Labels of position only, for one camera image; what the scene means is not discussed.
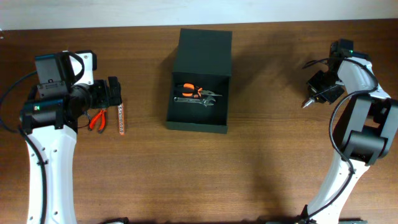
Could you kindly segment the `silver adjustable wrench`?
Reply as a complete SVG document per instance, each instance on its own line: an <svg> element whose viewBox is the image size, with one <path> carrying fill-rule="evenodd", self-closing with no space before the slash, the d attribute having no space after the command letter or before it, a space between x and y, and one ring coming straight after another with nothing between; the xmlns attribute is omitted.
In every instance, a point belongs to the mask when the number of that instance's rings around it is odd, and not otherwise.
<svg viewBox="0 0 398 224"><path fill-rule="evenodd" d="M201 104L205 107L213 106L216 100L212 96L207 96L205 98L182 98L182 97L174 97L174 102L177 103L196 103Z"/></svg>

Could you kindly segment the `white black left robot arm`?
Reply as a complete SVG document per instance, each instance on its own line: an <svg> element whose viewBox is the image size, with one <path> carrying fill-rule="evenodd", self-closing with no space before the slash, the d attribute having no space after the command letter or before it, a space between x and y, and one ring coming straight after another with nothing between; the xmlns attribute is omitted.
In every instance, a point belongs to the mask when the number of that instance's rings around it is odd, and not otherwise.
<svg viewBox="0 0 398 224"><path fill-rule="evenodd" d="M73 155L78 118L90 109L93 129L106 126L106 110L118 109L124 134L124 108L117 77L95 80L97 57L91 50L62 51L35 57L39 84L33 86L20 112L19 132L30 154L28 223L76 223L73 202Z"/></svg>

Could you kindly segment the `orange black needle-nose pliers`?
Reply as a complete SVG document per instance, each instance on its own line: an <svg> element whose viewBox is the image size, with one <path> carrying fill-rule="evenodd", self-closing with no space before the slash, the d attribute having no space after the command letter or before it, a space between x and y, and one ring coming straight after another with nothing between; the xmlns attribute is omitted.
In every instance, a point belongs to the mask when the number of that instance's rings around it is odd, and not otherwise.
<svg viewBox="0 0 398 224"><path fill-rule="evenodd" d="M204 90L202 87L191 83L178 84L174 87L174 91L179 95L188 98L202 98L203 96L222 96L210 90Z"/></svg>

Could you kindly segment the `yellow black stubby screwdriver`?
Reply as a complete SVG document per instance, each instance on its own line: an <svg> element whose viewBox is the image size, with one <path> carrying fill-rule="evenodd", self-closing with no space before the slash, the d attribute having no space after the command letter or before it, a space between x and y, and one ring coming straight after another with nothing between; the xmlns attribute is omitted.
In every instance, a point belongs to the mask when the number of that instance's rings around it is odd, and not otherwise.
<svg viewBox="0 0 398 224"><path fill-rule="evenodd" d="M303 103L302 103L302 108L306 108L308 106L310 106L312 103L315 103L316 100L314 99L314 97L309 97L308 99L306 99Z"/></svg>

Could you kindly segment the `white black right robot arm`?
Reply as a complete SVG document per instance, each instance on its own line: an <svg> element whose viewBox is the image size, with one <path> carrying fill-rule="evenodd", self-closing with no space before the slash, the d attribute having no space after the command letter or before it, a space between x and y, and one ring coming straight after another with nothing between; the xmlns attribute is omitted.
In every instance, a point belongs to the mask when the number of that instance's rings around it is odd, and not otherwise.
<svg viewBox="0 0 398 224"><path fill-rule="evenodd" d="M397 100L380 86L369 55L354 51L353 41L339 39L320 61L328 69L309 79L302 107L336 103L328 125L333 160L299 223L339 223L358 180L388 154L397 132Z"/></svg>

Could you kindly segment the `orange screwdriver bit holder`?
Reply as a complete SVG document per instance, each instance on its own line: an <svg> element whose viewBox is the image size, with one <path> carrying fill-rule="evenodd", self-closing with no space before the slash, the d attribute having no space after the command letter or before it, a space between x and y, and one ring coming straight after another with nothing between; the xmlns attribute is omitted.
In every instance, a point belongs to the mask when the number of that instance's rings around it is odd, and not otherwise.
<svg viewBox="0 0 398 224"><path fill-rule="evenodd" d="M118 106L118 127L119 127L119 134L125 135L125 127L124 127L124 105L121 103Z"/></svg>

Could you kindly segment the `red handled cutting pliers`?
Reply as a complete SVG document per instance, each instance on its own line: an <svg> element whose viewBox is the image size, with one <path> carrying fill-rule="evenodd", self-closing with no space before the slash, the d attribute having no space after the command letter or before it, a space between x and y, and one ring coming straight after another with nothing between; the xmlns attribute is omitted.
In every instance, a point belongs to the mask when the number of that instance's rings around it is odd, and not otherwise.
<svg viewBox="0 0 398 224"><path fill-rule="evenodd" d="M91 119L88 130L94 130L94 127L97 123L99 123L98 133L102 133L106 127L106 113L107 109L100 109L99 112Z"/></svg>

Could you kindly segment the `black gift box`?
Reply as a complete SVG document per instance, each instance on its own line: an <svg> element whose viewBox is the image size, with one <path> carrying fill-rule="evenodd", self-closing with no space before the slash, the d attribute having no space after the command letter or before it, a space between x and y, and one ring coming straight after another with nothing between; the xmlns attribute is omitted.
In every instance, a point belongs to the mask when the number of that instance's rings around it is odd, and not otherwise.
<svg viewBox="0 0 398 224"><path fill-rule="evenodd" d="M224 30L181 29L171 73L166 127L180 131L226 134L229 89L232 77L233 33ZM177 103L188 98L174 91L178 84L191 83L222 96L213 96L213 106Z"/></svg>

